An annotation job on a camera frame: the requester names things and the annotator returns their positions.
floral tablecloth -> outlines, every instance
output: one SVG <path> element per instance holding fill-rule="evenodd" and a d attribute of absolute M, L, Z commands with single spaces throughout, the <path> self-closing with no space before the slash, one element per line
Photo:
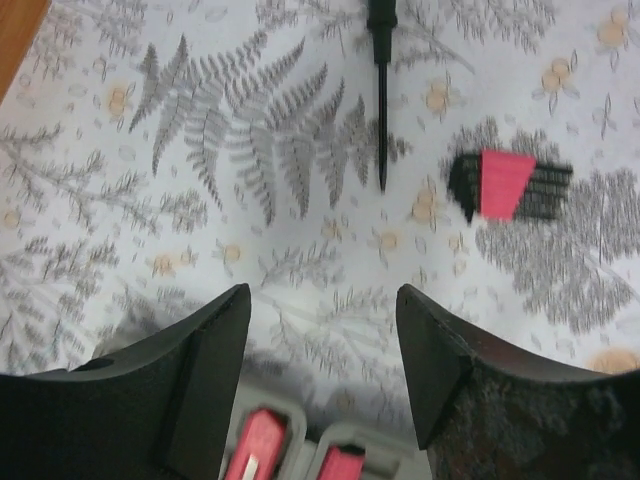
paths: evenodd
<path fill-rule="evenodd" d="M 54 0 L 0 108 L 0 367 L 73 368 L 248 282 L 246 368 L 409 431 L 397 288 L 640 366 L 640 4 L 398 0 L 387 192 L 359 0 Z M 493 147 L 575 169 L 557 222 L 468 226 Z"/>

black object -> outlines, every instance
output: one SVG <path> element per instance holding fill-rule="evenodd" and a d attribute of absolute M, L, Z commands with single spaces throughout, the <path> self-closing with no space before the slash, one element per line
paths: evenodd
<path fill-rule="evenodd" d="M 409 285 L 396 322 L 434 480 L 640 478 L 640 370 L 609 376 L 540 357 Z"/>
<path fill-rule="evenodd" d="M 398 25 L 395 0 L 369 0 L 367 28 L 373 36 L 373 61 L 378 66 L 378 177 L 387 185 L 387 65 L 391 62 L 391 32 Z"/>
<path fill-rule="evenodd" d="M 217 479 L 250 316 L 239 285 L 75 371 L 1 375 L 0 478 Z"/>
<path fill-rule="evenodd" d="M 469 223 L 480 209 L 481 163 L 478 153 L 461 154 L 454 159 L 449 171 L 447 188 L 462 207 Z M 569 165 L 537 162 L 514 218 L 558 218 L 562 203 L 567 199 L 572 176 L 573 168 Z"/>

black screwdriver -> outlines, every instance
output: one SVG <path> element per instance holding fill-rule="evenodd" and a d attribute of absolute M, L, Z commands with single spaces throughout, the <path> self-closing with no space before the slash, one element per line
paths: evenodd
<path fill-rule="evenodd" d="M 391 62 L 391 32 L 398 25 L 395 0 L 369 0 L 367 28 L 373 36 L 373 61 L 378 66 L 378 176 L 387 186 L 387 65 Z"/>

table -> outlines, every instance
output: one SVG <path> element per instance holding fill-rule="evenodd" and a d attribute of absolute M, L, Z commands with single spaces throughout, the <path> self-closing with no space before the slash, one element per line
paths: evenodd
<path fill-rule="evenodd" d="M 241 282 L 246 368 L 320 423 L 411 430 L 404 283 L 640 366 L 635 3 L 399 0 L 381 195 L 361 2 L 54 0 L 0 108 L 2 370 L 73 368 Z M 467 225 L 443 179 L 480 147 L 572 164 L 563 217 Z"/>

red item in tray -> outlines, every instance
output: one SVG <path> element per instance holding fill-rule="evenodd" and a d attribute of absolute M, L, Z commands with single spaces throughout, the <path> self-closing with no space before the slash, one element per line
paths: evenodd
<path fill-rule="evenodd" d="M 318 480 L 358 480 L 364 465 L 364 454 L 343 452 L 331 447 L 324 457 Z"/>
<path fill-rule="evenodd" d="M 536 168 L 534 157 L 483 150 L 480 165 L 480 214 L 511 220 Z"/>
<path fill-rule="evenodd" d="M 225 480 L 271 480 L 285 433 L 286 425 L 273 412 L 249 415 Z"/>

